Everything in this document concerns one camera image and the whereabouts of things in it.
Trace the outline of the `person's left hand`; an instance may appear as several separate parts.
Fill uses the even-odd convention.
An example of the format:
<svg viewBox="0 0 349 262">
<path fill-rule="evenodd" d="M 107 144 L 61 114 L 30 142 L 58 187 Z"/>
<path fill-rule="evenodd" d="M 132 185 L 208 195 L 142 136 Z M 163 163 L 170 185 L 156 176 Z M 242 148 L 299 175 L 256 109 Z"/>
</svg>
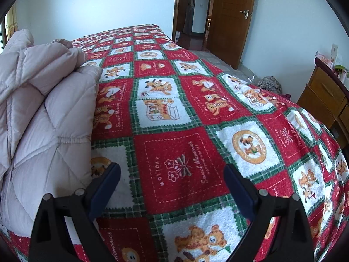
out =
<svg viewBox="0 0 349 262">
<path fill-rule="evenodd" d="M 73 48 L 73 44 L 69 40 L 66 40 L 64 38 L 55 39 L 52 42 L 53 43 L 60 43 L 60 44 L 64 45 L 66 48 Z"/>
</svg>

